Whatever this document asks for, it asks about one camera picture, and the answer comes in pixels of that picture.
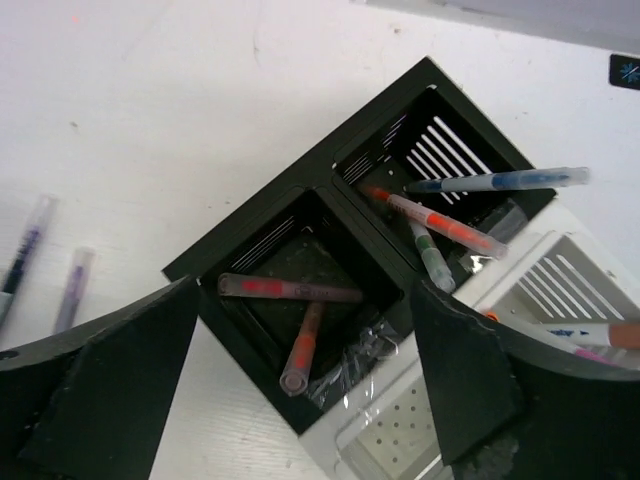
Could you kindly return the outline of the tan pen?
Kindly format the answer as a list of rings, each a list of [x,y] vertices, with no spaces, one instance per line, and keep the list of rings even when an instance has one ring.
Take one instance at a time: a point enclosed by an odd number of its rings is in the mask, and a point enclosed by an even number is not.
[[[289,397],[301,395],[308,387],[316,339],[325,307],[325,303],[310,302],[305,312],[300,330],[279,379],[281,389]]]

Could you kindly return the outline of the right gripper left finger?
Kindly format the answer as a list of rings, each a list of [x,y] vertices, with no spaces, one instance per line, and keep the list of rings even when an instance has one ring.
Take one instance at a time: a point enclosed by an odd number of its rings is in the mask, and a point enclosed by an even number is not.
[[[1,354],[4,479],[146,479],[194,331],[194,278]]]

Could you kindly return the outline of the orange highlighter pen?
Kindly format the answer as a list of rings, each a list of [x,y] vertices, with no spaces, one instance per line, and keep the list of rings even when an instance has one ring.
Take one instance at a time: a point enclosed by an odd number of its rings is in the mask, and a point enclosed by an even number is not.
[[[504,258],[508,252],[508,247],[494,237],[400,195],[374,186],[364,186],[361,191],[372,199],[386,203],[408,219],[414,220],[425,228],[431,229],[474,252],[495,259]]]

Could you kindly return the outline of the blue pen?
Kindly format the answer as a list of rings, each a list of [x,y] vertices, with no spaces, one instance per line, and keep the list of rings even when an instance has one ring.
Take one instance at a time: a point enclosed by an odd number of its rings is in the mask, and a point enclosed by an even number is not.
[[[587,184],[590,177],[590,170],[587,167],[530,169],[421,180],[406,185],[404,191],[419,194],[555,189]]]

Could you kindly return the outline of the green transparent pen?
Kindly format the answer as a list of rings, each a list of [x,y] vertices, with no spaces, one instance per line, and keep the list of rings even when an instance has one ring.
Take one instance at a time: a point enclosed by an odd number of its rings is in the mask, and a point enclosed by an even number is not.
[[[440,250],[428,229],[415,220],[409,220],[414,244],[431,281],[442,291],[451,293],[456,283]]]

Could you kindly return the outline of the mauve pen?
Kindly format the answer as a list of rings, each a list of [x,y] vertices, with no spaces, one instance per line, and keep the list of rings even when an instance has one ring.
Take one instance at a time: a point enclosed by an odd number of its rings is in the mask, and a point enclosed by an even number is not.
[[[359,303],[363,300],[363,293],[358,289],[232,273],[221,274],[217,288],[222,296],[243,298],[333,303]]]

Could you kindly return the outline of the grey pen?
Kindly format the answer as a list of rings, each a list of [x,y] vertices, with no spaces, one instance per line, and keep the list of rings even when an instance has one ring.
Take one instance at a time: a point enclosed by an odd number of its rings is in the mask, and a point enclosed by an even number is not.
[[[488,218],[487,233],[497,241],[508,244],[529,223],[518,204],[503,204]]]

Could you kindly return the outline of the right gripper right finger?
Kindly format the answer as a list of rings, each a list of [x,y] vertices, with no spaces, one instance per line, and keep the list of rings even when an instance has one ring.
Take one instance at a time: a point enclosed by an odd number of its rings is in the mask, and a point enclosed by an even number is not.
[[[457,479],[635,479],[639,375],[496,323],[413,282],[415,340]]]

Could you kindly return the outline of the brown capped white marker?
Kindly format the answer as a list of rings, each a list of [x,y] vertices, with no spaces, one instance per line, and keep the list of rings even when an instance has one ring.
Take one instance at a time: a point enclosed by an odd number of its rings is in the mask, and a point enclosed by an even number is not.
[[[501,323],[523,332],[555,335],[579,346],[639,349],[638,324],[532,324],[525,321],[502,319]]]

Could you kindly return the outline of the magenta capped white marker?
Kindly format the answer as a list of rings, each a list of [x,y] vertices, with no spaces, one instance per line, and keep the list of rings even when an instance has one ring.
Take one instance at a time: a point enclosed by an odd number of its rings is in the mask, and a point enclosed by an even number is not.
[[[639,369],[639,351],[613,347],[596,347],[595,349],[576,348],[576,355],[595,361],[608,363],[628,370]]]

